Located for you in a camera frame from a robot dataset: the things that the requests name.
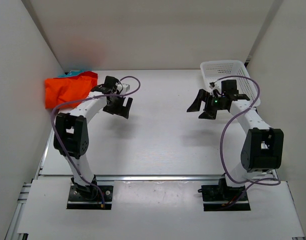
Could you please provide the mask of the red t shirt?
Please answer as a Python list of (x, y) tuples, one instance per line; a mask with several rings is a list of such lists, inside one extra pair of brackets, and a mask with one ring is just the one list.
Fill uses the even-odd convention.
[(95, 87), (98, 84), (98, 74), (93, 71), (84, 71), (79, 74), (79, 79)]

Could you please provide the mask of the teal t shirt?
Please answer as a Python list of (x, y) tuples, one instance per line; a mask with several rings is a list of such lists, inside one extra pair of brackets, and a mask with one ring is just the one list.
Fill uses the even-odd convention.
[(78, 71), (65, 72), (64, 74), (59, 75), (58, 78), (75, 77), (75, 76), (80, 75), (83, 72), (85, 72), (85, 71), (84, 70), (78, 70)]

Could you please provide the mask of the orange t shirt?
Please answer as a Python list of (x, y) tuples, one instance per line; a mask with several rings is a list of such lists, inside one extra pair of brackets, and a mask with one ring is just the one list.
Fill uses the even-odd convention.
[(89, 83), (85, 83), (78, 76), (65, 78), (47, 78), (44, 81), (45, 108), (53, 109), (57, 105), (85, 99), (91, 89)]

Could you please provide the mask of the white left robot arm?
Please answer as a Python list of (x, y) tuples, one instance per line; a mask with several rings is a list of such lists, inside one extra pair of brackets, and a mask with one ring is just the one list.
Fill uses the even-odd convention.
[(52, 113), (53, 146), (68, 162), (73, 174), (71, 182), (86, 200), (105, 201), (87, 160), (88, 124), (100, 111), (128, 119), (133, 102), (130, 88), (122, 80), (106, 76), (104, 83), (94, 86), (87, 97), (74, 100), (75, 108), (67, 113)]

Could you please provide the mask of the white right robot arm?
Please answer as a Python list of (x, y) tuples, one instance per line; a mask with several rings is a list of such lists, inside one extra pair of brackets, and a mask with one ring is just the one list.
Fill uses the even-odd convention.
[[(224, 126), (219, 143), (219, 154), (224, 176), (220, 184), (230, 188), (243, 187), (252, 182), (255, 176), (276, 170), (281, 167), (283, 155), (284, 133), (279, 128), (267, 124), (258, 114), (255, 100), (238, 90), (235, 76), (219, 79), (220, 88), (212, 82), (211, 91), (200, 89), (187, 112), (198, 112), (205, 103), (199, 119), (214, 120), (218, 111), (228, 111), (232, 118)], [(240, 161), (228, 169), (224, 160), (224, 137), (229, 125), (237, 120), (246, 134)]]

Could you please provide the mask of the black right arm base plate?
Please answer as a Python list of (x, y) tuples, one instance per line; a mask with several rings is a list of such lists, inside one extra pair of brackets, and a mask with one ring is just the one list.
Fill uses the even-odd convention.
[(250, 211), (245, 187), (230, 187), (218, 185), (202, 185), (197, 190), (202, 196), (204, 212), (220, 212), (220, 211)]

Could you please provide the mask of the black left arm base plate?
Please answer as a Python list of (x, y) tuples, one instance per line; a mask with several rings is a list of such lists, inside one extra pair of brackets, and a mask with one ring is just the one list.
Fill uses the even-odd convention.
[(99, 185), (99, 188), (103, 194), (104, 205), (102, 204), (102, 196), (98, 193), (97, 188), (92, 187), (91, 191), (86, 192), (78, 190), (76, 185), (71, 184), (66, 208), (68, 210), (111, 210), (114, 186)]

